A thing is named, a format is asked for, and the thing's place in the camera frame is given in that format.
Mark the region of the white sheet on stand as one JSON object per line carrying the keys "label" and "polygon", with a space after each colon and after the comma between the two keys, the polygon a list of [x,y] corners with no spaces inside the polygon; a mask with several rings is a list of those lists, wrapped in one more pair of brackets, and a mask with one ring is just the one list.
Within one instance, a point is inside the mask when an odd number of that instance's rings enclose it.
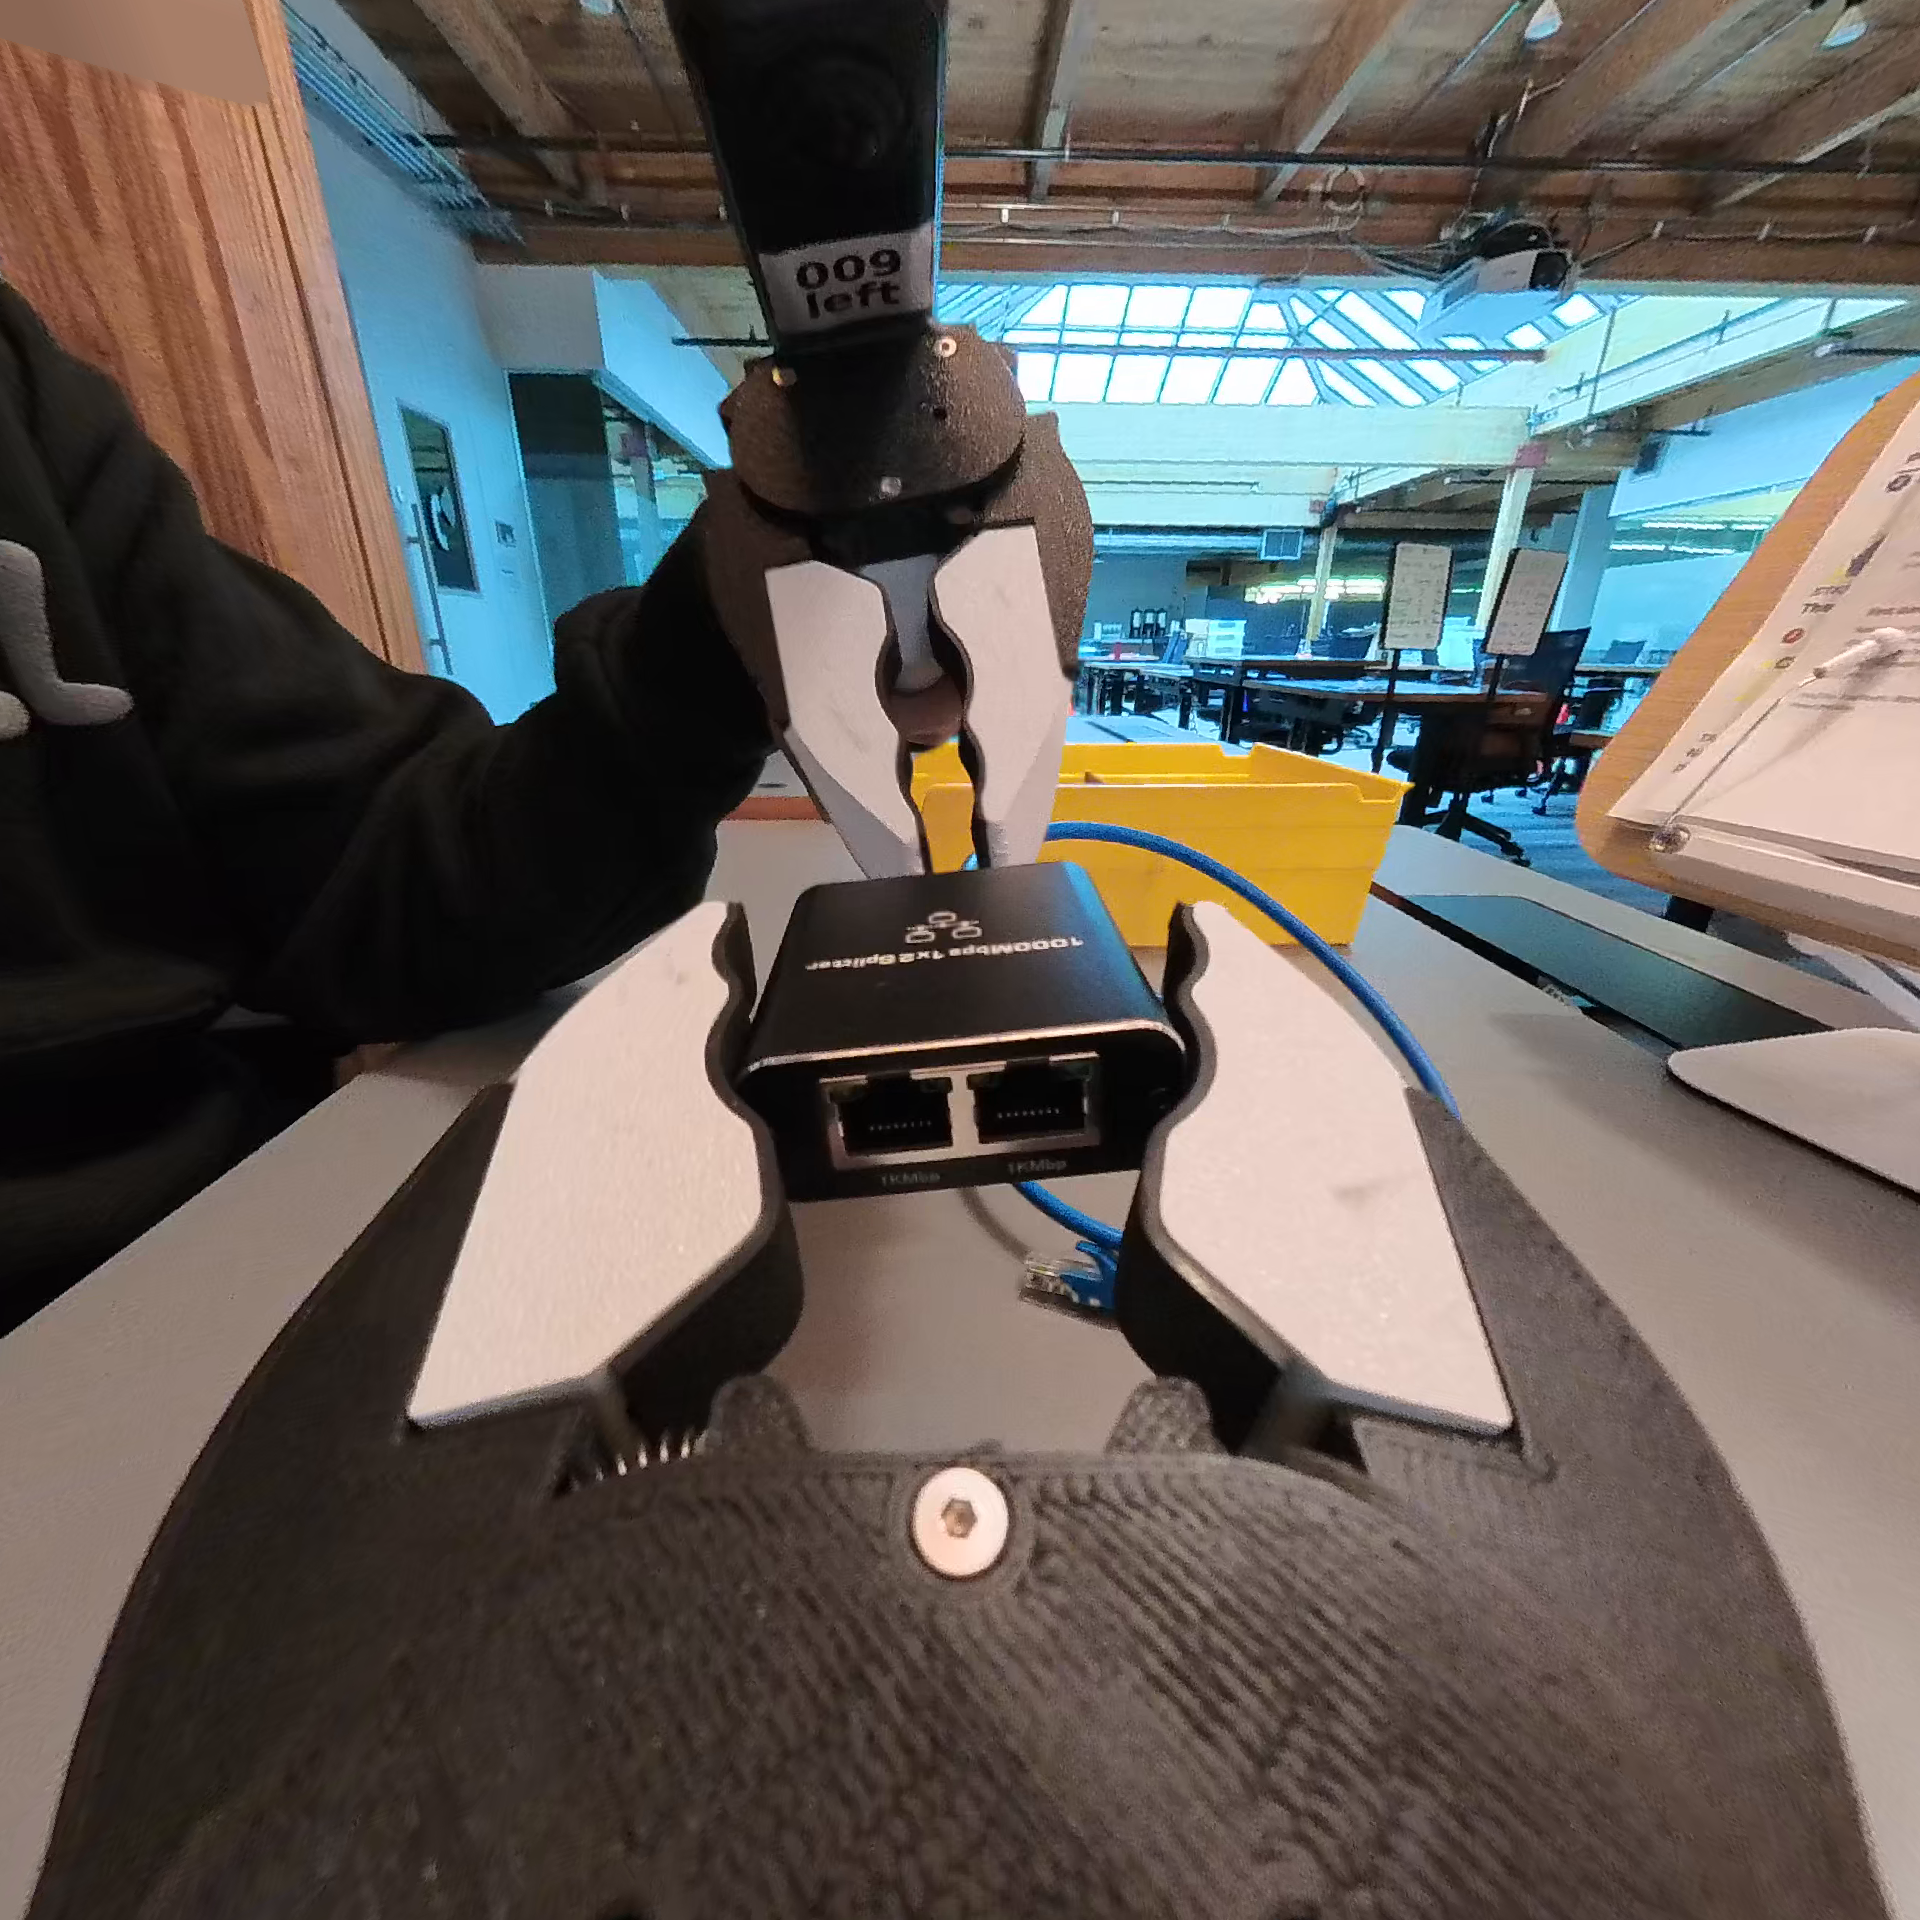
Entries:
{"label": "white sheet on stand", "polygon": [[1547,633],[1566,574],[1566,551],[1515,546],[1507,559],[1495,610],[1485,622],[1482,654],[1485,658],[1534,657]]}
{"label": "white sheet on stand", "polygon": [[1394,544],[1379,633],[1383,654],[1438,651],[1450,618],[1452,574],[1452,544],[1411,539]]}

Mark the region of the person's black hoodie torso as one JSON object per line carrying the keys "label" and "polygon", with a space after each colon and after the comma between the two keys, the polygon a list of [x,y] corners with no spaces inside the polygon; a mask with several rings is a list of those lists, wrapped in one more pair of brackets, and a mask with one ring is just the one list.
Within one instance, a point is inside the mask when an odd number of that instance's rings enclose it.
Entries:
{"label": "person's black hoodie torso", "polygon": [[4,1330],[281,1108],[233,1010],[323,1062],[425,1018],[332,882],[486,731],[203,521],[121,391],[4,287]]}

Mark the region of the person's left forearm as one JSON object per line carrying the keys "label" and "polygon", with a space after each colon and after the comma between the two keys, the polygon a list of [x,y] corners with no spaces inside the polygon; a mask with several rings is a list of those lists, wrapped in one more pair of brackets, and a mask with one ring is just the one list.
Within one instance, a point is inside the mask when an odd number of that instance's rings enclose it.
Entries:
{"label": "person's left forearm", "polygon": [[643,587],[558,626],[558,683],[379,794],[326,891],[348,1043],[490,1025],[699,904],[715,827],[775,748],[713,603],[709,496]]}

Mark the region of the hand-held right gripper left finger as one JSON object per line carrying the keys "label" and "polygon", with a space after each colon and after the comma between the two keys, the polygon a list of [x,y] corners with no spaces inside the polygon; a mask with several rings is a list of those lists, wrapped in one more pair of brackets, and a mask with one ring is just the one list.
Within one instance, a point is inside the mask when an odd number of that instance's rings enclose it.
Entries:
{"label": "hand-held right gripper left finger", "polygon": [[799,1249],[773,1136],[731,1081],[753,936],[697,904],[522,1062],[425,1345],[423,1428],[546,1403],[705,1428],[796,1332]]}

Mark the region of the grey desk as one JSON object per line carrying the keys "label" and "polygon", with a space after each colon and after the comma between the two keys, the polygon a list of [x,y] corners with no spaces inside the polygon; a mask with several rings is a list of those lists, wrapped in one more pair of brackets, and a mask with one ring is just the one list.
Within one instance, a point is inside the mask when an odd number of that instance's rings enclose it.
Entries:
{"label": "grey desk", "polygon": [[[1889,1910],[1916,1915],[1916,1202],[1679,1088],[1653,1050],[1394,904],[1350,960],[1709,1431],[1806,1624]],[[31,1903],[97,1666],[236,1388],[565,1006],[354,1078],[3,1351],[4,1915]],[[1018,1299],[1068,1240],[1005,1192],[799,1212],[777,1376],[833,1448],[1093,1450],[1142,1370]]]}

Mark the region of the black office chair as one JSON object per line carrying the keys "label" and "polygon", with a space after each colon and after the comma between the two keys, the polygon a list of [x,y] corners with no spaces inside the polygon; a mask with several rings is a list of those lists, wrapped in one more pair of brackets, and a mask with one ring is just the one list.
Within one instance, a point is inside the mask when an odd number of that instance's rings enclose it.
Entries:
{"label": "black office chair", "polygon": [[1547,631],[1531,657],[1495,657],[1466,703],[1427,707],[1409,750],[1386,761],[1405,775],[1399,826],[1460,841],[1467,833],[1523,870],[1514,833],[1471,815],[1471,803],[1524,786],[1545,764],[1589,630]]}

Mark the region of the instruction sheet on stand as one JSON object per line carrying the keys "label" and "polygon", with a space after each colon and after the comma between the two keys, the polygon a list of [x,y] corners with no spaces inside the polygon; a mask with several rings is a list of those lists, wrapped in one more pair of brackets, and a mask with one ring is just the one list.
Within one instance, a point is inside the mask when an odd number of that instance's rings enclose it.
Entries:
{"label": "instruction sheet on stand", "polygon": [[1603,870],[1774,927],[1879,1006],[1679,1047],[1671,1079],[1916,1194],[1916,377],[1801,487],[1593,779],[1577,818]]}

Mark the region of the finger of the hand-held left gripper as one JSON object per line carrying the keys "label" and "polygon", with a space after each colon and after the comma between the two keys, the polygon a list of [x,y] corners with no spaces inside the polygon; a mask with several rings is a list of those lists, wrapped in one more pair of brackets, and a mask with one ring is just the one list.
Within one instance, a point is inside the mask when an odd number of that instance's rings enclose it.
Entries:
{"label": "finger of the hand-held left gripper", "polygon": [[783,695],[783,758],[873,880],[922,875],[922,816],[905,740],[879,698],[894,642],[878,583],[820,560],[769,567],[766,602]]}
{"label": "finger of the hand-held left gripper", "polygon": [[963,691],[977,862],[1026,867],[1045,846],[1071,713],[1037,531],[1011,523],[955,546],[932,570],[929,614]]}

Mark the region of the ceiling track spot lamps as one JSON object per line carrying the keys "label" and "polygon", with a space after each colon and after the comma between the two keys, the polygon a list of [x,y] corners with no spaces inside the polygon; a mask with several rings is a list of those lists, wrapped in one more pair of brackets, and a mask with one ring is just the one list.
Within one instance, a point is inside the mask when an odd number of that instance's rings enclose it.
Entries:
{"label": "ceiling track spot lamps", "polygon": [[1550,58],[1669,58],[1722,31],[1741,28],[1771,2],[1547,2],[1527,4],[1527,42]]}

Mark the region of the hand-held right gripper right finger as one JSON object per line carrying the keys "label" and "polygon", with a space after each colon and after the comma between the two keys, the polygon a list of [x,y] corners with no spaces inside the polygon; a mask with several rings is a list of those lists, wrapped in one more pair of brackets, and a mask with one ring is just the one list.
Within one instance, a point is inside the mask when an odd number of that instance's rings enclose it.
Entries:
{"label": "hand-held right gripper right finger", "polygon": [[1142,1151],[1118,1323],[1227,1451],[1355,1422],[1509,1446],[1517,1415],[1417,1096],[1338,999],[1220,904],[1169,927],[1183,1091]]}

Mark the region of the black network splitter box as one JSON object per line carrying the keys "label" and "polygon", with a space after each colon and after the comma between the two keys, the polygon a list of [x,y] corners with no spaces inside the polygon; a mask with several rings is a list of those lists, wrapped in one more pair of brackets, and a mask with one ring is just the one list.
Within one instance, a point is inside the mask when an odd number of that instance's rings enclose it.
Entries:
{"label": "black network splitter box", "polygon": [[796,1202],[1135,1172],[1183,1081],[1070,862],[807,890],[733,1075]]}

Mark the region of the printed instruction sheet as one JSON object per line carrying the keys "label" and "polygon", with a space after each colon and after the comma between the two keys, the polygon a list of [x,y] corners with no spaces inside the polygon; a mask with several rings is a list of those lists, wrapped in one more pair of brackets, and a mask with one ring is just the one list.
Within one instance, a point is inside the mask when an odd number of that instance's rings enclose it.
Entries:
{"label": "printed instruction sheet", "polygon": [[1729,658],[1609,808],[1698,856],[1708,838],[1916,875],[1916,380],[1803,486],[1655,688]]}

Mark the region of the framed wall picture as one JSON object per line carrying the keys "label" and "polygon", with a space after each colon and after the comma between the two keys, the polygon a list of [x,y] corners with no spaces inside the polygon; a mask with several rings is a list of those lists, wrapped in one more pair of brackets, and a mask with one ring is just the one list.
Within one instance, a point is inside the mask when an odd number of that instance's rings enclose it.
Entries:
{"label": "framed wall picture", "polygon": [[473,543],[453,436],[444,420],[410,404],[399,407],[399,430],[414,476],[418,535],[434,587],[478,595]]}

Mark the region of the yellow plastic bin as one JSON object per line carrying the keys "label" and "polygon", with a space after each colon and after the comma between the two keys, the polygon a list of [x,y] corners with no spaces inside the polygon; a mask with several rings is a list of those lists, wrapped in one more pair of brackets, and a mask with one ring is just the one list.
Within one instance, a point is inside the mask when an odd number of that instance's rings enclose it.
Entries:
{"label": "yellow plastic bin", "polygon": [[[1263,743],[1086,738],[1062,748],[1053,823],[1124,826],[1164,835],[1278,898],[1332,946],[1353,939],[1399,823],[1405,785],[1391,775]],[[1164,856],[1109,843],[1058,843],[1102,895],[1129,946],[1161,948],[1183,900],[1215,900],[1271,944],[1290,936],[1220,886]]]}

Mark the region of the white ceiling projector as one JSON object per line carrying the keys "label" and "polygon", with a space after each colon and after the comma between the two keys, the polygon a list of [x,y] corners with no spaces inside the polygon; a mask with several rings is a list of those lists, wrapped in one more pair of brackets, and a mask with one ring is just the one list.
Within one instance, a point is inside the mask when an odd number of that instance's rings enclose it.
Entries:
{"label": "white ceiling projector", "polygon": [[1412,338],[1420,345],[1452,338],[1497,345],[1509,332],[1550,316],[1574,288],[1577,258],[1547,225],[1489,225],[1427,291]]}

